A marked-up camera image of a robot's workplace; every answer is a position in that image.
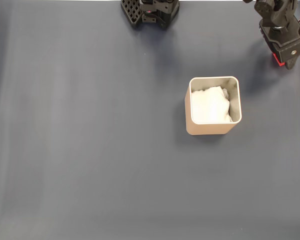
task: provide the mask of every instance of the gray surface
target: gray surface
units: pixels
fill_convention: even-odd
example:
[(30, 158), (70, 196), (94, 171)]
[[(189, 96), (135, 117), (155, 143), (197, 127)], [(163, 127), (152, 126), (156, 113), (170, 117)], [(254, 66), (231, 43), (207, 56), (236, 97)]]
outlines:
[[(0, 240), (300, 240), (300, 59), (277, 68), (259, 19), (182, 2), (167, 32), (133, 31), (117, 1), (2, 8)], [(229, 75), (242, 122), (188, 135), (190, 79)]]

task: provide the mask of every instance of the white cloth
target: white cloth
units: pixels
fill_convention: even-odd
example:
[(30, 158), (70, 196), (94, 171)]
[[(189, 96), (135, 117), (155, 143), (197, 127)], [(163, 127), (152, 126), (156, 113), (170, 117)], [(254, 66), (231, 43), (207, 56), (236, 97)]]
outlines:
[(220, 86), (192, 92), (192, 117), (196, 123), (230, 123), (228, 92)]

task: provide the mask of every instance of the white towel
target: white towel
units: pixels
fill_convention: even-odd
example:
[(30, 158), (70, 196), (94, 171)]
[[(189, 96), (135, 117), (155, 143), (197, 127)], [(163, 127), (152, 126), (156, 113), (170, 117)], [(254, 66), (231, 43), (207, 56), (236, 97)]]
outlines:
[(192, 116), (196, 123), (230, 123), (228, 92), (220, 86), (192, 94)]

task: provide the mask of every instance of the container rim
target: container rim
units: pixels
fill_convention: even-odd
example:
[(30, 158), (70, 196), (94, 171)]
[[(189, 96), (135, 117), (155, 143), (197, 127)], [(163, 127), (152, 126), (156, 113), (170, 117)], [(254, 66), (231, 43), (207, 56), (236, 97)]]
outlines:
[[(193, 113), (192, 113), (192, 90), (191, 90), (191, 82), (195, 79), (234, 79), (236, 81), (236, 85), (237, 85), (237, 93), (238, 93), (238, 98), (239, 98), (239, 111), (240, 111), (240, 117), (238, 121), (233, 121), (233, 122), (196, 122), (193, 119)], [(237, 123), (239, 123), (242, 119), (242, 110), (241, 110), (241, 97), (240, 97), (240, 86), (239, 86), (239, 81), (236, 77), (234, 76), (204, 76), (204, 77), (194, 77), (190, 80), (189, 82), (189, 91), (190, 91), (190, 110), (191, 110), (191, 120), (197, 124), (197, 125), (211, 125), (211, 124), (222, 124), (222, 125), (236, 125)]]

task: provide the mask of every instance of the square container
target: square container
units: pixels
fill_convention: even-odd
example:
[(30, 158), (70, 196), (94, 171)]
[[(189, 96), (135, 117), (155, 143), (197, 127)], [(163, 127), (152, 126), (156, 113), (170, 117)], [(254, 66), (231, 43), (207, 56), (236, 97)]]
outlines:
[[(195, 122), (192, 110), (192, 92), (221, 86), (229, 94), (229, 115), (233, 122)], [(234, 76), (195, 77), (190, 83), (184, 99), (186, 131), (191, 135), (226, 134), (242, 118), (239, 81)]]

